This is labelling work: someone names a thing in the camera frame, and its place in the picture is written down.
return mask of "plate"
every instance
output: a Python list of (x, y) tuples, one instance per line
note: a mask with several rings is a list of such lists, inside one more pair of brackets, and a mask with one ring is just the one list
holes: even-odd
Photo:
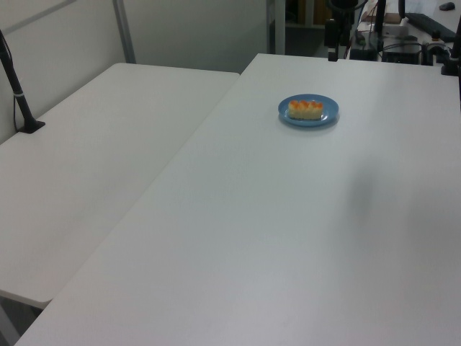
[[(301, 120), (301, 119), (292, 119), (288, 115), (288, 104), (290, 101), (301, 100), (306, 101), (316, 101), (323, 103), (323, 114), (322, 118), (319, 120)], [(295, 126), (303, 126), (306, 128), (314, 128), (317, 126), (325, 126), (332, 122), (334, 122), (338, 117), (339, 106), (338, 104), (330, 99), (329, 97), (316, 95), (316, 94), (301, 94), (301, 95), (294, 95), (290, 96), (287, 99), (284, 99), (279, 104), (279, 116), (282, 121), (289, 123)]]

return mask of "cake slice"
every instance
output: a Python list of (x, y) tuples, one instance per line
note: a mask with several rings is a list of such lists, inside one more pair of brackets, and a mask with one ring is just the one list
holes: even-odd
[(288, 104), (288, 115), (297, 120), (320, 120), (323, 114), (323, 104), (315, 101), (292, 100)]

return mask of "white table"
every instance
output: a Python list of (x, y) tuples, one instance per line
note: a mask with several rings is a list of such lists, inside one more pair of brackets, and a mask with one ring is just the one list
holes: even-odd
[(460, 138), (436, 68), (259, 55), (18, 346), (459, 345)]
[(117, 64), (0, 146), (0, 296), (43, 308), (238, 74)]

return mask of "wall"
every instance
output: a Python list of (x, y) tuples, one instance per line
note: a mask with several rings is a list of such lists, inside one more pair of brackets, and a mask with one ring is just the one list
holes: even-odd
[(125, 0), (136, 62), (241, 73), (268, 48), (267, 0)]
[[(125, 61), (112, 0), (75, 1), (5, 38), (34, 117)], [(0, 68), (0, 143), (14, 134), (12, 95)]]

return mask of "table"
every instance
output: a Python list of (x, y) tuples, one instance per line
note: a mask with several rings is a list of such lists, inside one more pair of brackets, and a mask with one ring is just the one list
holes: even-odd
[(0, 295), (44, 308), (238, 74), (117, 64), (0, 146)]
[[(300, 93), (337, 124), (281, 123)], [(258, 55), (18, 346), (458, 345), (459, 107), (436, 68)]]

